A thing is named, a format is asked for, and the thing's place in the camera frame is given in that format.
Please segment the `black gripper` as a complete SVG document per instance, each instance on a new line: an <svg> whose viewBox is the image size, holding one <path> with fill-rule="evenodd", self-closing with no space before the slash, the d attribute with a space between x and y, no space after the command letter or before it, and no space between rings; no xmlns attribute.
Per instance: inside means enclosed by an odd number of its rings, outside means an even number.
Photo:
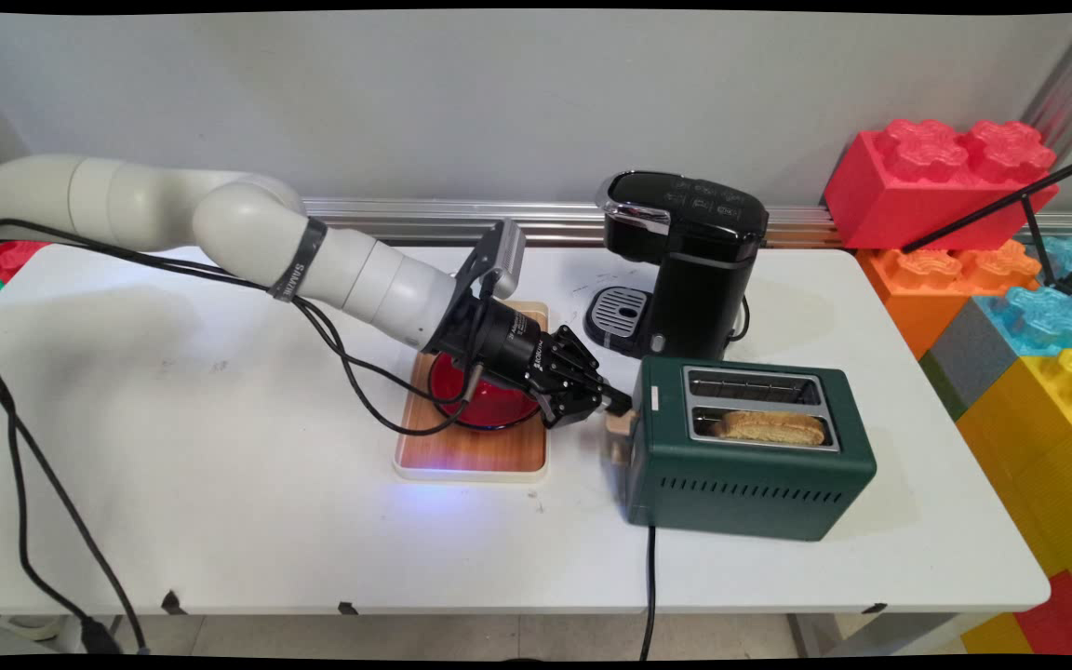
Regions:
<svg viewBox="0 0 1072 670"><path fill-rule="evenodd" d="M599 361L570 327L549 336L493 298L455 301L435 327L434 351L450 356L456 369L480 369L480 379L536 397L548 430L582 422L596 411L623 416L631 410L630 394L601 376Z"/></svg>

